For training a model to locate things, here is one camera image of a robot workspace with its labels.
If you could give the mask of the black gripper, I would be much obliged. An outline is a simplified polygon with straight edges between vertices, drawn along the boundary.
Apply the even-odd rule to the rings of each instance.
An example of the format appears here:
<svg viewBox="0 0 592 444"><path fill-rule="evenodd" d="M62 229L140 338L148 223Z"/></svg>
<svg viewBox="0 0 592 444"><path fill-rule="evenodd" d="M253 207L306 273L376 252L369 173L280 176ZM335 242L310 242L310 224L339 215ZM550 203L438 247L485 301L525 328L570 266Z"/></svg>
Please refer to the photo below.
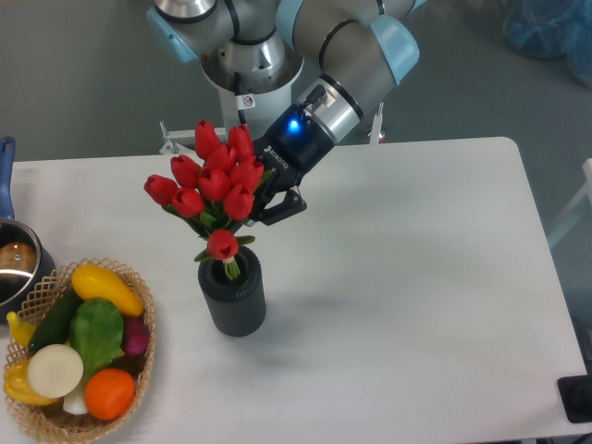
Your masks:
<svg viewBox="0 0 592 444"><path fill-rule="evenodd" d="M285 193L280 203L253 210L245 225L272 226L303 212L307 203L300 190L292 186L299 185L303 176L334 147L333 140L298 105L291 105L253 144L265 171L275 169L257 196Z"/></svg>

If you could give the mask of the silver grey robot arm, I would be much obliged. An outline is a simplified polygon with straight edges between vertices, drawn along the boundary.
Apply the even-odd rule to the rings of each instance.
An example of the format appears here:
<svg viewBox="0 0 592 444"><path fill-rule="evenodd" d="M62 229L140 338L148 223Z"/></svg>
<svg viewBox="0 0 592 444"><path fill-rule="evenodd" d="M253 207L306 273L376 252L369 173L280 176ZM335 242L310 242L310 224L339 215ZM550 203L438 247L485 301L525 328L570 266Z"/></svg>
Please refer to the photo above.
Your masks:
<svg viewBox="0 0 592 444"><path fill-rule="evenodd" d="M414 1L155 1L154 35L217 88L226 128L246 124L270 178L249 223L304 210L302 178L413 69Z"/></svg>

